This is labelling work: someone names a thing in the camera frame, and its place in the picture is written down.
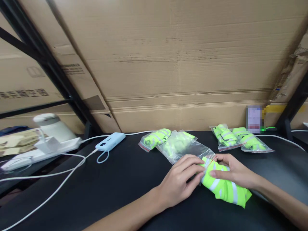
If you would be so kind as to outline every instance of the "person's left hand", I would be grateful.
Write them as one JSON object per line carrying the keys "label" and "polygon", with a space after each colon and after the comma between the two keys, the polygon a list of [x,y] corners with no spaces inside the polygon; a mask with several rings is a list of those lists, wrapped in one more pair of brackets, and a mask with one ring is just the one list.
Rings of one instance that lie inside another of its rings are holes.
{"label": "person's left hand", "polygon": [[[205,168],[199,164],[204,161],[195,155],[185,155],[176,162],[164,180],[157,186],[158,202],[166,208],[177,205],[187,199],[200,183]],[[186,183],[189,178],[198,173],[193,180]]]}

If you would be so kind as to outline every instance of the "fingernail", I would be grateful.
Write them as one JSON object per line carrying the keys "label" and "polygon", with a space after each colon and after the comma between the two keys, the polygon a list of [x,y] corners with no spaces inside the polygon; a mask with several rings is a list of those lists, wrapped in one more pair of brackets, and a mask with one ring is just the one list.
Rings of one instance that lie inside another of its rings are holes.
{"label": "fingernail", "polygon": [[210,175],[211,175],[211,177],[216,177],[216,173],[215,173],[215,171],[210,171]]}

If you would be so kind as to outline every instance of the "packaged vest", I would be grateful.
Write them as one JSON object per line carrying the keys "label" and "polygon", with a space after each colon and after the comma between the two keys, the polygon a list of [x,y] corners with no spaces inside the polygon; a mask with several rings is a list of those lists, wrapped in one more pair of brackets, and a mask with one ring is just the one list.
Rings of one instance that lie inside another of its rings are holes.
{"label": "packaged vest", "polygon": [[215,194],[216,199],[222,199],[245,208],[246,202],[252,195],[248,189],[242,188],[232,181],[216,179],[210,175],[211,170],[229,171],[230,168],[220,165],[211,159],[202,158],[202,160],[208,163],[208,166],[205,167],[205,174],[200,182]]}
{"label": "packaged vest", "polygon": [[245,127],[232,129],[232,133],[236,135],[242,143],[242,151],[252,153],[274,152],[258,137],[246,130]]}
{"label": "packaged vest", "polygon": [[[181,130],[180,132],[183,133],[183,135],[188,136],[192,139],[197,139],[195,136]],[[145,150],[146,152],[151,151],[153,148],[156,147],[156,145],[163,144],[166,142],[166,140],[171,136],[171,130],[163,128],[159,129],[155,132],[151,132],[145,136],[143,136],[139,142],[139,146]]]}
{"label": "packaged vest", "polygon": [[242,145],[226,124],[210,126],[210,129],[218,140],[218,150],[220,152],[238,148]]}
{"label": "packaged vest", "polygon": [[206,157],[214,159],[215,153],[195,140],[195,137],[187,132],[173,131],[171,136],[156,148],[169,160],[171,164],[175,164],[182,156],[192,154],[200,159]]}

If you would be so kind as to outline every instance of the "cardboard box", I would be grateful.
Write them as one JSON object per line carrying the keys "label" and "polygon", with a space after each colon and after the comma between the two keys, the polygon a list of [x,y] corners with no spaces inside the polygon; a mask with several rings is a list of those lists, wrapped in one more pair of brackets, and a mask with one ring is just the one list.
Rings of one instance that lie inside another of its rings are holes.
{"label": "cardboard box", "polygon": [[[18,38],[2,14],[0,27]],[[0,112],[63,100],[39,64],[3,39],[0,69]]]}
{"label": "cardboard box", "polygon": [[[61,121],[63,121],[75,134],[84,134],[85,126],[75,113],[72,112],[72,113],[56,113],[56,114],[60,117]],[[39,115],[39,113],[33,115],[23,114],[19,116],[13,116],[1,119],[0,130],[16,125],[26,125],[30,128],[36,128],[38,126],[36,125],[35,122],[33,122],[33,117],[35,115]],[[105,133],[121,132],[112,114],[96,112],[93,113],[92,115],[100,125],[103,132]]]}
{"label": "cardboard box", "polygon": [[20,2],[54,52],[81,57],[124,132],[245,125],[308,19],[301,0]]}
{"label": "cardboard box", "polygon": [[[27,1],[20,1],[20,3],[23,5]],[[94,117],[100,122],[102,130],[104,132],[120,131],[92,76],[76,54],[48,4],[45,1],[35,1],[35,7],[38,8],[34,8],[32,3],[29,2],[25,11],[34,21],[37,30],[49,45],[80,97],[91,111],[95,111]],[[2,14],[0,26],[18,38]],[[63,100],[62,95],[39,64],[4,40],[0,40],[0,67],[3,74],[3,82],[0,86],[1,112]],[[83,124],[68,104],[2,119],[0,128],[15,125],[37,127],[32,118],[41,113],[56,113],[74,132],[81,133],[84,130]]]}
{"label": "cardboard box", "polygon": [[[275,126],[277,120],[279,119],[282,111],[286,107],[286,103],[272,103],[271,106],[278,106],[270,112],[266,112],[265,115],[265,126],[272,127]],[[303,122],[308,122],[308,102],[305,102],[301,109],[297,112],[293,120],[291,121],[292,129],[303,129],[306,128]]]}
{"label": "cardboard box", "polygon": [[[280,90],[276,94],[271,95],[272,98],[265,115],[266,126],[274,126],[276,124],[285,106],[308,71],[308,32],[304,34],[292,58],[293,61],[290,63],[293,66],[286,68],[285,70],[289,69],[289,71],[282,73],[284,80],[280,83]],[[302,129],[304,128],[303,122],[308,122],[307,103],[304,103],[291,121],[291,128]]]}

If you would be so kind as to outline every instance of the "black shelf post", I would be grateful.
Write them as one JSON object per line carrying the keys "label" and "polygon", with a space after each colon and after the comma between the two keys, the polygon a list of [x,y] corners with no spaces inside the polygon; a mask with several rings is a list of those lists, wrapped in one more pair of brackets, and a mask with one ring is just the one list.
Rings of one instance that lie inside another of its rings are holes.
{"label": "black shelf post", "polygon": [[299,83],[297,89],[295,90],[293,96],[289,100],[286,108],[280,115],[275,125],[278,132],[290,141],[293,141],[290,123],[294,118],[294,116],[296,115],[296,113],[301,108],[301,106],[306,101],[307,97],[308,97],[308,72],[306,72],[302,81]]}

